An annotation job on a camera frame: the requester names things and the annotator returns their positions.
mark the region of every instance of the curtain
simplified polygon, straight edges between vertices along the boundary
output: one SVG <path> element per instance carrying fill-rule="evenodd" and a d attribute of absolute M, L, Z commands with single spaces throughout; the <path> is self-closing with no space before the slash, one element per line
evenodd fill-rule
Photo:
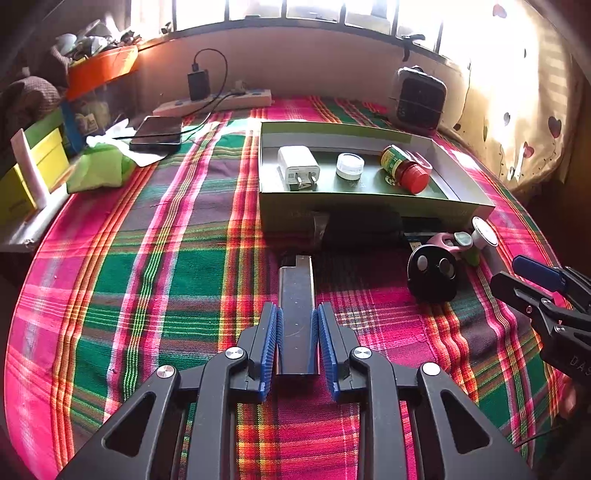
<path fill-rule="evenodd" d="M 469 87 L 460 119 L 444 132 L 527 201 L 557 170 L 566 178 L 584 77 L 562 37 L 525 1 L 457 7 L 443 38 L 454 24 L 465 36 L 442 53 L 470 60 Z"/>

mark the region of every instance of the white round cap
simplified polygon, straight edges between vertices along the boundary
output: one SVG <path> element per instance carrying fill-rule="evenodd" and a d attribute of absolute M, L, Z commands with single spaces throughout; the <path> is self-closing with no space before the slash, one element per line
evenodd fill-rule
<path fill-rule="evenodd" d="M 336 161 L 336 174 L 345 180 L 359 180 L 365 162 L 359 155 L 341 153 Z"/>
<path fill-rule="evenodd" d="M 474 227 L 472 239 L 478 250 L 482 250 L 487 245 L 496 247 L 499 244 L 494 230 L 482 218 L 474 217 L 472 219 L 472 226 Z"/>

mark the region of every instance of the window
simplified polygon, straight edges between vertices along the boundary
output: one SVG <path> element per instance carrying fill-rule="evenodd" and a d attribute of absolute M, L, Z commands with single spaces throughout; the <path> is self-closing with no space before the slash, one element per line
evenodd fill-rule
<path fill-rule="evenodd" d="M 281 0 L 230 0 L 230 20 L 279 18 Z"/>
<path fill-rule="evenodd" d="M 287 0 L 287 17 L 337 23 L 342 4 L 340 0 Z"/>
<path fill-rule="evenodd" d="M 476 17 L 490 15 L 494 3 L 494 0 L 132 0 L 132 12 L 141 13 L 136 15 L 141 22 L 152 22 L 149 33 L 144 35 L 147 38 L 156 36 L 171 18 L 177 31 L 254 19 L 260 20 L 261 25 L 313 20 L 343 25 L 330 28 L 343 28 L 350 33 L 355 32 L 351 29 L 355 27 L 399 38 L 422 34 L 425 40 L 416 41 L 419 46 L 467 67 L 471 54 L 469 39 L 478 29 Z"/>

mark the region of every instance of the white charger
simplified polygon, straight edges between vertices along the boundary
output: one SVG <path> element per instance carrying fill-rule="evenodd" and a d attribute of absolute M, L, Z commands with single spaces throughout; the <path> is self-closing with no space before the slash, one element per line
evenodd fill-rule
<path fill-rule="evenodd" d="M 281 147 L 277 154 L 283 182 L 291 190 L 310 188 L 318 182 L 320 167 L 308 147 L 289 145 Z"/>

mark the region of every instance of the black speaker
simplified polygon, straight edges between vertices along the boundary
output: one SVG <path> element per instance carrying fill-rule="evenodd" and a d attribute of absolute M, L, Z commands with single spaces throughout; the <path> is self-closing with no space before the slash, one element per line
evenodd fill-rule
<path fill-rule="evenodd" d="M 446 95 L 447 87 L 441 80 L 418 67 L 404 67 L 394 80 L 388 117 L 397 127 L 431 135 L 439 126 Z"/>

